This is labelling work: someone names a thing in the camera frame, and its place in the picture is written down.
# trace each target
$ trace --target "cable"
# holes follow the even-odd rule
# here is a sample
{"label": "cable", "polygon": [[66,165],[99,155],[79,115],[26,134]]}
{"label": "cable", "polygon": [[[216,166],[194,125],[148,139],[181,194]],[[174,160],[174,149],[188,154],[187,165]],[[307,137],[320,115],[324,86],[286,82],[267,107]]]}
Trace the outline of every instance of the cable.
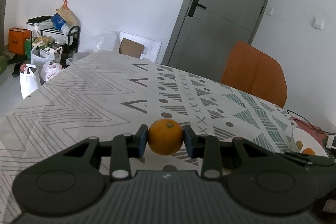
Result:
{"label": "cable", "polygon": [[295,119],[295,118],[293,118],[294,121],[303,123],[303,124],[304,124],[305,126],[307,126],[309,129],[313,129],[313,130],[317,131],[318,133],[320,133],[320,134],[324,134],[324,135],[336,135],[335,132],[327,132],[327,131],[323,131],[322,129],[317,129],[317,128],[316,128],[315,126],[313,126],[313,125],[312,125],[312,124],[311,124],[305,117],[303,117],[303,116],[297,114],[297,113],[294,112],[294,111],[287,110],[288,115],[290,115],[289,112],[294,113],[295,115],[298,115],[299,117],[301,117],[302,119],[304,119],[308,124],[310,124],[312,127],[307,126],[303,121],[301,121],[301,120],[299,120],[299,119]]}

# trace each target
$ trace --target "orange fruit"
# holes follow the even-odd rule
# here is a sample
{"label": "orange fruit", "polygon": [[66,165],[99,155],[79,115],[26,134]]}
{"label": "orange fruit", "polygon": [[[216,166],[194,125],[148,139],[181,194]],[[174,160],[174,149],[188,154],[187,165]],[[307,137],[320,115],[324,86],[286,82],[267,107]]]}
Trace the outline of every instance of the orange fruit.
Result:
{"label": "orange fruit", "polygon": [[306,148],[305,150],[302,151],[302,154],[315,155],[315,152],[311,148]]}
{"label": "orange fruit", "polygon": [[183,130],[171,119],[161,119],[152,124],[148,130],[147,142],[154,153],[171,155],[181,149]]}
{"label": "orange fruit", "polygon": [[297,146],[297,148],[298,148],[299,150],[302,149],[302,147],[303,147],[302,142],[298,141],[298,142],[296,142],[295,144],[296,144],[296,146]]}

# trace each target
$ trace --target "tablecloth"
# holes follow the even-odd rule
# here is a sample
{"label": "tablecloth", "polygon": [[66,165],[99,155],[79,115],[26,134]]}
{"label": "tablecloth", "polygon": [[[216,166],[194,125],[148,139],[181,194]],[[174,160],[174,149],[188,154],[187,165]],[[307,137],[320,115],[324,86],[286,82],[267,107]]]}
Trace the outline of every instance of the tablecloth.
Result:
{"label": "tablecloth", "polygon": [[[270,151],[289,150],[297,125],[277,105],[175,68],[101,51],[41,86],[0,120],[0,222],[20,213],[11,185],[23,169],[89,136],[106,141],[141,124],[171,118],[196,134],[230,142],[242,136]],[[171,156],[148,147],[138,169],[197,170],[184,146]],[[102,161],[107,173],[109,159]]]}

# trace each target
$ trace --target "chair backrest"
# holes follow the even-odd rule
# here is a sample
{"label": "chair backrest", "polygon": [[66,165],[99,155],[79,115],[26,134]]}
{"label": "chair backrest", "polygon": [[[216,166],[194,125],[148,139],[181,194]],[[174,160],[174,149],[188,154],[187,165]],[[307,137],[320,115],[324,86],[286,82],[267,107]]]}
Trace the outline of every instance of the chair backrest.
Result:
{"label": "chair backrest", "polygon": [[267,54],[237,42],[232,49],[221,83],[284,107],[287,85],[280,64]]}

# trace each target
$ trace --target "black door handle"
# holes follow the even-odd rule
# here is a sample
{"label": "black door handle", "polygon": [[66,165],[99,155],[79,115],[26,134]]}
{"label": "black door handle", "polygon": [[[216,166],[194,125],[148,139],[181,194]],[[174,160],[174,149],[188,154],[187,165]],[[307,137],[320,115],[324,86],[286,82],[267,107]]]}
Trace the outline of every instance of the black door handle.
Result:
{"label": "black door handle", "polygon": [[196,10],[196,7],[199,6],[203,9],[207,9],[204,5],[201,5],[198,3],[199,0],[193,0],[193,2],[191,3],[191,6],[190,6],[190,9],[189,9],[189,13],[188,13],[188,16],[189,17],[193,17],[194,16],[194,13],[195,13],[195,10]]}

